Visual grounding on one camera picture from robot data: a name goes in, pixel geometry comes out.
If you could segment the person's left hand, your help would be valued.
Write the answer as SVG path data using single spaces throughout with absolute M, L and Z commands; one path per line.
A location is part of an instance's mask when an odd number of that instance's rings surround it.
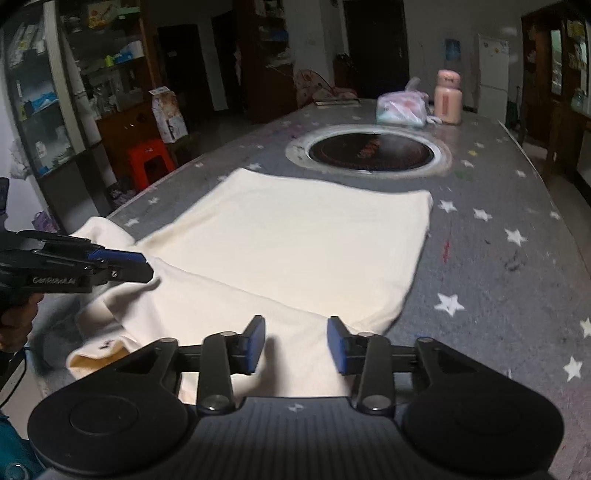
M 28 340 L 33 329 L 33 321 L 38 313 L 39 303 L 44 295 L 35 293 L 27 302 L 5 312 L 1 317 L 0 346 L 5 353 L 16 353 Z

